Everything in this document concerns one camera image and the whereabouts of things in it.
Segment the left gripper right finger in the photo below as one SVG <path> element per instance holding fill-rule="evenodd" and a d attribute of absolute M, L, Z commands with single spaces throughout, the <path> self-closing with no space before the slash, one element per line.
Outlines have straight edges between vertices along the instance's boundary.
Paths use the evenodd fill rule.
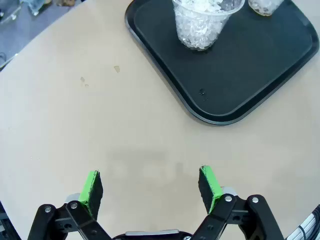
<path fill-rule="evenodd" d="M 262 195 L 244 200 L 224 193 L 208 165 L 199 168 L 198 188 L 207 216 L 190 240 L 219 240 L 227 225 L 237 225 L 245 240 L 285 240 Z"/>

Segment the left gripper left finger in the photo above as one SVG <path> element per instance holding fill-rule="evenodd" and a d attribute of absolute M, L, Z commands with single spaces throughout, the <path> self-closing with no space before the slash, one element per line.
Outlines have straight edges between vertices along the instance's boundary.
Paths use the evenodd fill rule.
<path fill-rule="evenodd" d="M 59 208 L 52 204 L 38 208 L 27 240 L 66 240 L 72 232 L 78 232 L 83 240 L 112 240 L 97 222 L 102 197 L 100 172 L 90 171 L 77 199 Z"/>

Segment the clear cup with brown drink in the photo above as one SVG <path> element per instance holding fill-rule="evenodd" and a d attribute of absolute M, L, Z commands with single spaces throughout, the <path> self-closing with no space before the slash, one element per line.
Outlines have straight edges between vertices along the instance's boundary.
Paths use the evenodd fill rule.
<path fill-rule="evenodd" d="M 259 15 L 271 16 L 284 0 L 248 0 L 248 5 Z"/>

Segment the clear cup with ice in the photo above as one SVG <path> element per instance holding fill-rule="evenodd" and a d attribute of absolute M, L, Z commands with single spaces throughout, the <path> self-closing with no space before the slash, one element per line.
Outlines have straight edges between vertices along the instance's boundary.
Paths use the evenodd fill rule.
<path fill-rule="evenodd" d="M 207 50 L 245 1 L 172 0 L 178 39 L 191 50 Z"/>

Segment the black serving tray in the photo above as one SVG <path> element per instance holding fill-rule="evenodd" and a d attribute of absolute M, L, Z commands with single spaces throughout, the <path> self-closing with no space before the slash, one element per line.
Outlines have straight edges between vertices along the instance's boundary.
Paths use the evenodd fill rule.
<path fill-rule="evenodd" d="M 124 21 L 188 111 L 214 125 L 243 119 L 320 47 L 314 26 L 292 0 L 269 17 L 245 4 L 204 51 L 179 41 L 172 0 L 133 0 Z"/>

